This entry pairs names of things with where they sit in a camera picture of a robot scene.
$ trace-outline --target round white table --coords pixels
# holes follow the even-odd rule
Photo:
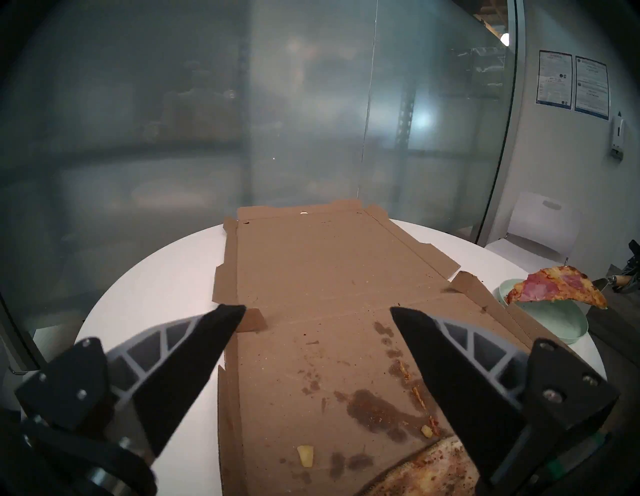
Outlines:
[[[458,237],[394,221],[418,241],[431,243],[475,274],[490,290],[502,281],[526,278],[524,269]],[[128,270],[96,303],[77,340],[96,336],[105,351],[151,326],[213,310],[216,266],[224,259],[221,225],[183,237]],[[588,334],[571,348],[606,377]],[[218,465],[218,368],[154,463],[160,495],[221,495]]]

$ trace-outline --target open pizza box lid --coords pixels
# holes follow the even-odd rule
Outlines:
[[[460,266],[376,205],[243,207],[224,228],[213,300],[250,308],[218,375],[225,496],[352,496],[438,441],[420,432],[428,415],[451,434],[391,306],[487,328],[525,351],[538,337],[564,346],[474,275],[448,282]],[[299,445],[314,447],[312,468]]]

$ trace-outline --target poster on wall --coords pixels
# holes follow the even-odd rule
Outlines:
[[[571,110],[573,57],[568,53],[540,51],[536,103]]]
[[[609,75],[603,63],[575,57],[575,111],[609,120]]]

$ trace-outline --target ham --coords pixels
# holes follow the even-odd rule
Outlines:
[[[570,276],[562,276],[561,278],[569,286],[571,286],[571,287],[573,287],[575,289],[579,289],[581,292],[586,292],[584,284],[582,284],[582,276],[570,275]]]
[[[522,287],[520,301],[542,301],[559,293],[556,283],[551,282],[540,274],[532,274],[527,277]]]

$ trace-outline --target chair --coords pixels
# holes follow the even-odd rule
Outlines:
[[[558,200],[520,193],[507,236],[486,245],[533,274],[566,262],[580,230],[580,211]]]

